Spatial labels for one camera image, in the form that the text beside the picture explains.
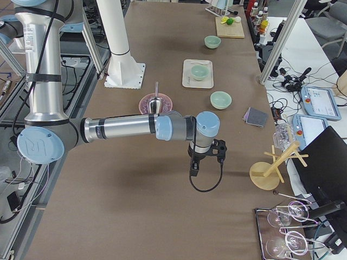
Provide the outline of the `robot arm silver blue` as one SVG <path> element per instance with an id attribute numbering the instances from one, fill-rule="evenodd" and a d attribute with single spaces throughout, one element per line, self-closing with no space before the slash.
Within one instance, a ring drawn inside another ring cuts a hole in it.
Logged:
<path id="1" fill-rule="evenodd" d="M 63 110 L 60 31 L 65 25 L 83 29 L 82 1 L 14 1 L 14 7 L 24 32 L 30 103 L 17 147 L 29 161 L 49 164 L 82 143 L 153 134 L 159 140 L 189 142 L 191 176 L 198 174 L 199 163 L 207 156 L 224 162 L 227 148 L 216 139 L 220 120 L 212 112 L 71 119 Z"/>

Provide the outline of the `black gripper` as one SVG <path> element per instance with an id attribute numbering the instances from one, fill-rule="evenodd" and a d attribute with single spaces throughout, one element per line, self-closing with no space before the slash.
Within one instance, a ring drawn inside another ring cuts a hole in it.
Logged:
<path id="1" fill-rule="evenodd" d="M 190 162 L 190 176 L 198 175 L 198 163 L 205 157 L 217 157 L 219 163 L 223 163 L 226 158 L 226 142 L 224 140 L 214 139 L 209 147 L 195 146 L 191 142 L 188 146 L 188 154 L 192 158 Z"/>

